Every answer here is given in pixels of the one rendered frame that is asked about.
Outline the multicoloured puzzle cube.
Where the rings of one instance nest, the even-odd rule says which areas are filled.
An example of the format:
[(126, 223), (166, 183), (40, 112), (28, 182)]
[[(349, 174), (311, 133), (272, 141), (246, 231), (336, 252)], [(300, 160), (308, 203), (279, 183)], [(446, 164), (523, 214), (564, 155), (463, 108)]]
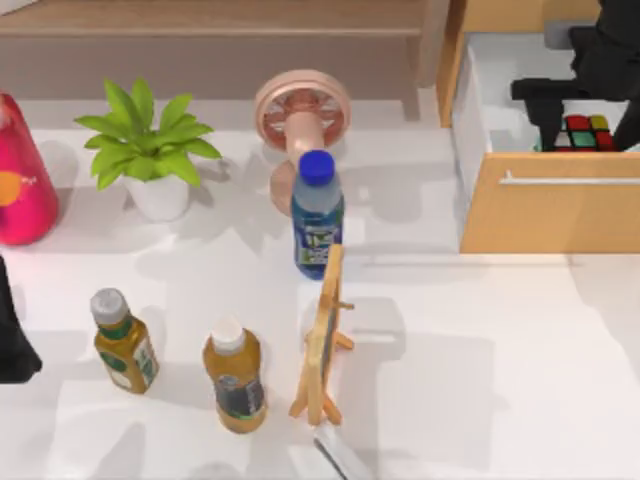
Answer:
[(553, 150), (610, 152), (616, 147), (605, 116), (573, 114), (563, 118)]

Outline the white drawer inside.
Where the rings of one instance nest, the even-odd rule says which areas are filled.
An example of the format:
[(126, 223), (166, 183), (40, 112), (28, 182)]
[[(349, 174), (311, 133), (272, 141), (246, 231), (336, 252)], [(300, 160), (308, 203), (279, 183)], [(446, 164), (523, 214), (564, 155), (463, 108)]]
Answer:
[(511, 156), (498, 169), (517, 177), (640, 177), (640, 147), (625, 154), (543, 154), (534, 150), (538, 129), (522, 101), (511, 98), (511, 83), (523, 78), (569, 79), (568, 51), (551, 50), (540, 34), (475, 33), (466, 38), (452, 110), (458, 170), (471, 192), (487, 154)]

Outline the pale wooden drawer front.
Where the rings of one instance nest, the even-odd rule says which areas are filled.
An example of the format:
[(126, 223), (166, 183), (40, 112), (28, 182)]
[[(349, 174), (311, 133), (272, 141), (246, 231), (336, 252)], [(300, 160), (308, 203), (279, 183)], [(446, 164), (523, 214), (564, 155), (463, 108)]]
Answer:
[(640, 186), (513, 186), (484, 157), (466, 215), (463, 253), (640, 254)]

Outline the orange wooden cabinet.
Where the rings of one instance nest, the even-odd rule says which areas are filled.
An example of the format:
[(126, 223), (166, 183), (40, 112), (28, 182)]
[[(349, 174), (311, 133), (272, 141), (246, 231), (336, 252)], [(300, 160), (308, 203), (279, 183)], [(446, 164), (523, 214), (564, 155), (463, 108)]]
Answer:
[(541, 33), (551, 20), (594, 20), (598, 0), (450, 0), (436, 93), (440, 125), (451, 126), (461, 58), (468, 33)]

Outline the pink desk fan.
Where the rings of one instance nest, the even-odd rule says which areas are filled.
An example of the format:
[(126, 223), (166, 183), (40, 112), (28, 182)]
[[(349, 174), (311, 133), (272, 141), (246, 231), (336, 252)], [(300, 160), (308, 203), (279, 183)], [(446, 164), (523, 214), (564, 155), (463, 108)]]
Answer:
[(291, 70), (267, 81), (255, 97), (255, 126), (262, 140), (286, 159), (270, 177), (270, 197), (278, 211), (291, 214), (291, 197), (300, 157), (326, 150), (351, 123), (345, 87), (317, 70)]

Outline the blue bottle with blue cap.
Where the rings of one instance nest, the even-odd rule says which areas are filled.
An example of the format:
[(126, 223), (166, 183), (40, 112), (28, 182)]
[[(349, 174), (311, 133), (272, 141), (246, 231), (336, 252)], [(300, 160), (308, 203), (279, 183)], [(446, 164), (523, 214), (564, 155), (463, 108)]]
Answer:
[(294, 262), (312, 280), (322, 280), (329, 248), (343, 238), (345, 200), (334, 157), (326, 150), (299, 159), (291, 198)]

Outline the wooden framed blackboard on stand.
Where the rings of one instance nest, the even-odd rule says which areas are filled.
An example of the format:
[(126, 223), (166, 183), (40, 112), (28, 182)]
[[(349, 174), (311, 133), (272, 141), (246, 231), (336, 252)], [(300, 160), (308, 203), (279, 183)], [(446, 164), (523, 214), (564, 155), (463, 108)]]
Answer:
[(352, 350), (354, 341), (339, 331), (342, 310), (354, 305), (341, 299), (344, 247), (329, 248), (321, 294), (313, 325), (305, 336), (304, 358), (295, 398), (289, 415), (307, 412), (307, 421), (318, 426), (324, 418), (333, 425), (342, 423), (342, 414), (328, 393), (332, 358), (336, 350)]

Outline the pale wooden shelf unit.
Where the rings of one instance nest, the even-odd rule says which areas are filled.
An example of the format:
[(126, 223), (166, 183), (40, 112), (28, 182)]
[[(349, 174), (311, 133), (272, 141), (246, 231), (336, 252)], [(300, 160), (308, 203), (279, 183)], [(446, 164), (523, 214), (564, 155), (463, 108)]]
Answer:
[(401, 37), (420, 90), (435, 82), (450, 0), (0, 0), (11, 38)]

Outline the white flat slab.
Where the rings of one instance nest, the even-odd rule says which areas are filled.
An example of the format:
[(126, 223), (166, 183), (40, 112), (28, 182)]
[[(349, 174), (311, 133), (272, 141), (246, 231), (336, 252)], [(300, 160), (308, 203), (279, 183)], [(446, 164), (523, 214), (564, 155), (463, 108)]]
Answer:
[(342, 480), (376, 480), (376, 477), (343, 440), (335, 426), (323, 424), (314, 428), (313, 442)]

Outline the green plant in white pot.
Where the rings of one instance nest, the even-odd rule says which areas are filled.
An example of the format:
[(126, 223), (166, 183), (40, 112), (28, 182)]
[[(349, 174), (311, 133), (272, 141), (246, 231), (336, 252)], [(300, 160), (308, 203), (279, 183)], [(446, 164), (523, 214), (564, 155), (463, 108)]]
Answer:
[(170, 99), (155, 115), (149, 83), (137, 78), (129, 90), (104, 80), (109, 112), (82, 115), (75, 123), (95, 132), (84, 148), (94, 152), (91, 176), (103, 191), (121, 180), (134, 206), (152, 222), (171, 222), (187, 210), (190, 192), (201, 186), (193, 156), (220, 160), (207, 140), (214, 129), (189, 112), (190, 93)]

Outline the amber bottle with white cap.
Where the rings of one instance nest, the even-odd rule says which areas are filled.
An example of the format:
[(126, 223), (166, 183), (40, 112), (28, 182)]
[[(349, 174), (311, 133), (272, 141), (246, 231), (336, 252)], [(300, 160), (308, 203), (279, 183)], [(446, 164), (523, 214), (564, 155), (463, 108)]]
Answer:
[(239, 434), (257, 430), (266, 418), (267, 403), (256, 335), (235, 317), (222, 317), (213, 324), (202, 356), (221, 423)]

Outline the amber bottle with grey cap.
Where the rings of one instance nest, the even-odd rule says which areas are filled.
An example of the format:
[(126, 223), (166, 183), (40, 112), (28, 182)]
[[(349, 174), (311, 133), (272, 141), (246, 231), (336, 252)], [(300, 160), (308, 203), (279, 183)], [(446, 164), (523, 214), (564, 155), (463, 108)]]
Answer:
[(159, 372), (146, 324), (116, 288), (98, 290), (90, 311), (97, 327), (94, 346), (111, 380), (129, 393), (145, 394)]

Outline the pink bottle with orange spot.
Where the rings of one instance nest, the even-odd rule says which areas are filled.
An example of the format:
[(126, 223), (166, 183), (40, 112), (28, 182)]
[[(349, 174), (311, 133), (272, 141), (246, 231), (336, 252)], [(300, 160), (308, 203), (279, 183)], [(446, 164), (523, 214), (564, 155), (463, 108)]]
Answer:
[(31, 244), (54, 227), (58, 198), (16, 100), (0, 91), (0, 245)]

